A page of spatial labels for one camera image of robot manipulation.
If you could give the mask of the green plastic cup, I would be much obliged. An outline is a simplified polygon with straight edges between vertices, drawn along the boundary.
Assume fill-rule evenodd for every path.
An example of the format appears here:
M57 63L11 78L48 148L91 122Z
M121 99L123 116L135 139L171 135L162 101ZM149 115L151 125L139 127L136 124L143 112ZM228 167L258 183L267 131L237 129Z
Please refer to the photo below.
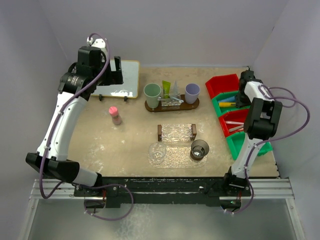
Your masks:
M151 109L157 108L159 105L158 98L162 93L161 87L156 83L149 83L144 87L143 92L146 96L148 107Z

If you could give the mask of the clear plastic cup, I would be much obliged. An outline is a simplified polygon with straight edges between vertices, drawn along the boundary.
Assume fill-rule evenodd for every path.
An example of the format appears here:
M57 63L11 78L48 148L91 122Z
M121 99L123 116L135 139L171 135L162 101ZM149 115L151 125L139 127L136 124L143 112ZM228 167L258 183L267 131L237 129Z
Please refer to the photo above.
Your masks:
M154 164L162 163L164 161L166 153L166 146L161 142L151 144L148 149L149 159Z

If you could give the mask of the blue toothpaste tube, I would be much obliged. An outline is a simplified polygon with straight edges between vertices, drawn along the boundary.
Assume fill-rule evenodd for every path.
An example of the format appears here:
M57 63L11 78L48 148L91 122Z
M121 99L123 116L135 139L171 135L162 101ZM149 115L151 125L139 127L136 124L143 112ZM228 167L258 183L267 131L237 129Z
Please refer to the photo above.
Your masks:
M225 99L221 100L221 102L223 102L223 103L235 103L236 100L235 100L234 97L229 97L229 98L225 98Z

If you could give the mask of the white grey toothpaste tube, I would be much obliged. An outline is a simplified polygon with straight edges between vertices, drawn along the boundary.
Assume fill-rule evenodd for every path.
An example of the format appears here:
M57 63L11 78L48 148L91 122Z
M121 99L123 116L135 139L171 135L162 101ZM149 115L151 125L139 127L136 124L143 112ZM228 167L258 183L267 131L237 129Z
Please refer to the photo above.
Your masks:
M180 91L179 91L177 80L174 81L171 93L172 93L172 96L175 97L175 98L178 98L180 96Z

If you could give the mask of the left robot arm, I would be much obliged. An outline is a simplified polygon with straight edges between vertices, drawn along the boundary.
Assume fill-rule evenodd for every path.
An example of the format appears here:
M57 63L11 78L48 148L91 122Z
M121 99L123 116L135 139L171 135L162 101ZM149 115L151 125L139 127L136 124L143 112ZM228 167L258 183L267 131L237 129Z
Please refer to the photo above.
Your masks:
M77 62L60 78L57 102L43 141L25 161L41 176L85 185L91 196L103 191L101 176L68 159L69 145L80 113L97 86L111 83L113 72L107 47L82 46Z

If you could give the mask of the yellow toothpaste tube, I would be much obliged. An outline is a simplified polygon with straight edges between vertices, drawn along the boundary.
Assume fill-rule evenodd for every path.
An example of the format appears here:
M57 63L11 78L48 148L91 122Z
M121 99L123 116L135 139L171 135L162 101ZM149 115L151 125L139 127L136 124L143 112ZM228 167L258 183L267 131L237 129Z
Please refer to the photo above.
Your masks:
M229 107L235 107L236 103L235 102L220 102L218 105L221 108L229 108Z

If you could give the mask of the clear jar brown lid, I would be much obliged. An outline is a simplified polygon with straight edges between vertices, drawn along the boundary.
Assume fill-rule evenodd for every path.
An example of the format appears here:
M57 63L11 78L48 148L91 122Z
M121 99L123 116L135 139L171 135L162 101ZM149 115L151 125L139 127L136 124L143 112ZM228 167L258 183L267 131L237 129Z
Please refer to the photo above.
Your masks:
M159 124L157 126L157 141L166 143L192 142L197 136L197 126L186 124Z

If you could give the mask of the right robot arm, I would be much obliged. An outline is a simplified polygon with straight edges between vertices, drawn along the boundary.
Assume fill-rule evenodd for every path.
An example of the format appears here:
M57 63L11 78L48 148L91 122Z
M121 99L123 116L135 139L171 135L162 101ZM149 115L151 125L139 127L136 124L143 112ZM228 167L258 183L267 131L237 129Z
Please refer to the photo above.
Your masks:
M244 120L244 142L237 159L224 175L222 190L228 196L249 185L251 167L261 150L278 129L283 104L272 99L254 72L245 70L240 74L239 90L235 97L237 107L249 106Z

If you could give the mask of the purple plastic cup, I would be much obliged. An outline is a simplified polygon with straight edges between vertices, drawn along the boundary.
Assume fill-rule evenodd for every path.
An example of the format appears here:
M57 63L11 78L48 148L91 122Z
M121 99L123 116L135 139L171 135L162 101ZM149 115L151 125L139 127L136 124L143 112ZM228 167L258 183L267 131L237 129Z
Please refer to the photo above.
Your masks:
M193 104L200 93L200 87L196 83L189 83L185 86L185 101L187 104Z

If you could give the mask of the dark smoked plastic cup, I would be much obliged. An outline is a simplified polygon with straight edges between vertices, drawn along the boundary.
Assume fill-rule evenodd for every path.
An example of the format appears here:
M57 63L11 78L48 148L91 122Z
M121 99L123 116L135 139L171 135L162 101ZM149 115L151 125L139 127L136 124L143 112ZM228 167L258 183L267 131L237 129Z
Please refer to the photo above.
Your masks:
M209 151L208 143L202 139L197 139L190 146L190 157L195 161L201 161Z

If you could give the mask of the grey toothbrush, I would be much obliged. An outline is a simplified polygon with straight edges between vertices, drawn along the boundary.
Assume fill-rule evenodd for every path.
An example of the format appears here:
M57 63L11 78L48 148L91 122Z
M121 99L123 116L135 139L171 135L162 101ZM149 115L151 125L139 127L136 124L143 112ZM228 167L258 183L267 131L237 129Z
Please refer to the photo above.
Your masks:
M161 96L160 97L158 97L158 100L159 101L175 101L175 100L173 100L173 99L170 99L170 97L169 98L162 98Z

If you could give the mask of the clear acrylic toothbrush holder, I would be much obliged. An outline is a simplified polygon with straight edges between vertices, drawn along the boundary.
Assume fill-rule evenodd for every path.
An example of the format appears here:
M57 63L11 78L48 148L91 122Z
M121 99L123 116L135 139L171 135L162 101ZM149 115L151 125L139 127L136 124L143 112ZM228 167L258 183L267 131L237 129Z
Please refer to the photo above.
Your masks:
M177 101L174 100L170 100L170 101L160 101L161 103L161 108L163 110L177 110L180 108L182 103L179 103Z

